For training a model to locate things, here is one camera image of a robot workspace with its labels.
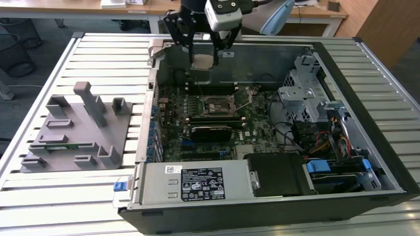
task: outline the white desk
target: white desk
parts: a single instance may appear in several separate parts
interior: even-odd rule
[[[170,9],[178,10],[181,0],[149,0],[146,5],[127,5],[127,8],[101,9],[101,0],[0,0],[0,17],[50,19],[118,19],[149,20],[151,33],[161,33],[159,20]],[[294,9],[289,23],[326,24],[325,37],[333,37],[347,12],[322,10],[317,7]]]

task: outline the mesh trash bin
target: mesh trash bin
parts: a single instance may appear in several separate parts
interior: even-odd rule
[[[0,18],[0,25],[3,25],[9,33],[19,36],[25,48],[37,48],[43,44],[43,40],[31,19]]]
[[[0,68],[11,77],[22,77],[35,69],[27,50],[19,43],[19,36],[0,34]]]

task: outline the aluminum rail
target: aluminum rail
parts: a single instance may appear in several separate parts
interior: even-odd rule
[[[139,236],[118,215],[114,182],[134,173],[142,125],[149,46],[167,35],[87,33],[74,38],[0,161],[0,235]],[[351,38],[243,36],[243,40],[323,42],[415,180],[420,182],[420,107],[365,45]],[[21,173],[49,110],[51,95],[74,95],[74,84],[90,81],[105,102],[125,97],[134,103],[123,168],[106,171]],[[329,82],[338,97],[335,88]],[[382,207],[349,221],[225,230],[183,235],[311,236],[420,235],[420,198]]]

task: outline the power supply label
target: power supply label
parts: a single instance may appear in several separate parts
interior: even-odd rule
[[[226,199],[222,168],[182,170],[182,200]]]

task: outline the robotic arm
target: robotic arm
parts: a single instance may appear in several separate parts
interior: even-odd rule
[[[181,10],[167,13],[165,23],[170,30],[174,43],[189,49],[190,63],[194,63],[193,41],[195,33],[203,32],[210,34],[214,44],[214,66],[218,66],[218,52],[233,47],[243,26],[243,15],[253,13],[257,7],[273,1],[274,0],[182,0]],[[295,0],[287,0],[286,2],[295,3]],[[289,17],[291,10],[286,11],[287,14],[282,11],[282,14]],[[225,38],[221,37],[221,31],[229,31]]]

